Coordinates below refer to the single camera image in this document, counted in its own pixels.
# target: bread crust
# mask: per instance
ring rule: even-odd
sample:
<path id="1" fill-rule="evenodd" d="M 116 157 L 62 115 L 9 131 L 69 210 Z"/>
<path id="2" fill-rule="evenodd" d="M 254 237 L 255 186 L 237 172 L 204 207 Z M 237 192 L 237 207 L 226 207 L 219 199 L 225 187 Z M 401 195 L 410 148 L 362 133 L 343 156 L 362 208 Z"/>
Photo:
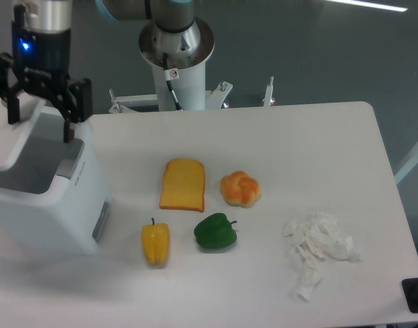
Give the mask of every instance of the bread crust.
<path id="1" fill-rule="evenodd" d="M 261 187 L 256 179 L 244 171 L 235 171 L 224 176 L 220 182 L 224 200 L 231 206 L 251 207 L 261 196 Z"/>
<path id="2" fill-rule="evenodd" d="M 168 175 L 171 174 L 172 167 L 174 167 L 174 165 L 179 165 L 179 162 L 183 162 L 183 165 L 198 165 L 201 167 L 202 183 L 201 183 L 201 191 L 199 191 L 199 194 L 201 194 L 201 204 L 199 206 L 192 206 L 192 205 L 179 204 L 179 203 L 174 204 L 174 205 L 165 204 L 165 202 L 167 202 L 165 198 L 168 197 L 168 192 L 169 192 L 168 190 L 166 190 L 168 189 L 167 188 Z M 206 177 L 205 177 L 203 164 L 201 164 L 196 159 L 187 159 L 187 158 L 172 159 L 167 163 L 165 172 L 163 174 L 162 194 L 161 194 L 161 200 L 159 202 L 159 207 L 165 210 L 197 210 L 199 212 L 204 212 L 205 188 L 206 188 Z"/>

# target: bread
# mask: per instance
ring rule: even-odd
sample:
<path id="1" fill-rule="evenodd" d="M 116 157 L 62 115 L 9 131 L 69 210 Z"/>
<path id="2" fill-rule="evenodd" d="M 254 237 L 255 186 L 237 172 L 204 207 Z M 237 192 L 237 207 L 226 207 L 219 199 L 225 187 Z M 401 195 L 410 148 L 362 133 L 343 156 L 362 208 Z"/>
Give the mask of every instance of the bread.
<path id="1" fill-rule="evenodd" d="M 163 175 L 159 207 L 204 211 L 204 166 L 195 159 L 172 159 Z"/>
<path id="2" fill-rule="evenodd" d="M 220 189 L 224 200 L 232 206 L 250 207 L 261 196 L 259 182 L 244 171 L 223 177 Z"/>

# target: crumpled tissue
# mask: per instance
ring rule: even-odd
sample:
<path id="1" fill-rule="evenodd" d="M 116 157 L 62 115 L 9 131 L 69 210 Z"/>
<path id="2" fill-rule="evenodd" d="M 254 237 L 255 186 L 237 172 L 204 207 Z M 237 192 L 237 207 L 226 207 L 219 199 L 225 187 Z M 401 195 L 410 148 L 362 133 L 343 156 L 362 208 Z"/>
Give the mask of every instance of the crumpled tissue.
<path id="1" fill-rule="evenodd" d="M 322 274 L 317 258 L 339 261 L 358 261 L 360 254 L 354 248 L 353 238 L 343 232 L 337 218 L 328 213 L 316 213 L 306 221 L 291 220 L 285 226 L 285 237 L 303 258 L 302 280 L 298 294 L 309 301 Z"/>

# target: white table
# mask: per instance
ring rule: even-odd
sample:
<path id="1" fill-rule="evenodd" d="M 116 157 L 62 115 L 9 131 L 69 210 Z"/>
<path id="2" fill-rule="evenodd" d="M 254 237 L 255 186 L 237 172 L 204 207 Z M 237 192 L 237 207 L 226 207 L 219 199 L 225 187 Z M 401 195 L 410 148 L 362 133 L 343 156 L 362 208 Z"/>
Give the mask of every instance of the white table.
<path id="1" fill-rule="evenodd" d="M 372 108 L 364 102 L 183 113 L 97 115 L 94 145 L 115 197 L 97 254 L 21 245 L 0 230 L 0 327 L 342 327 L 417 321 L 400 282 L 418 259 Z M 204 213 L 161 210 L 166 162 L 206 168 Z M 262 186 L 228 206 L 219 180 L 243 169 Z M 327 260 L 310 303 L 283 225 L 317 210 L 339 218 L 361 252 Z M 238 240 L 207 254 L 193 236 L 214 212 Z M 169 224 L 171 252 L 147 266 L 141 227 Z"/>

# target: metal bolt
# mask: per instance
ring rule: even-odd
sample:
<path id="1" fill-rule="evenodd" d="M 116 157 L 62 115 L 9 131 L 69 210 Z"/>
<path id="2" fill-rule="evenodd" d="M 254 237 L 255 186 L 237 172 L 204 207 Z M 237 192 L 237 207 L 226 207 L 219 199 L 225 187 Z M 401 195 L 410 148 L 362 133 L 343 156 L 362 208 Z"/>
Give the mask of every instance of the metal bolt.
<path id="1" fill-rule="evenodd" d="M 224 92 L 224 91 L 225 91 L 225 87 L 227 87 L 227 83 L 226 83 L 225 81 L 221 82 L 221 83 L 220 83 L 220 90 L 221 90 L 222 92 Z"/>

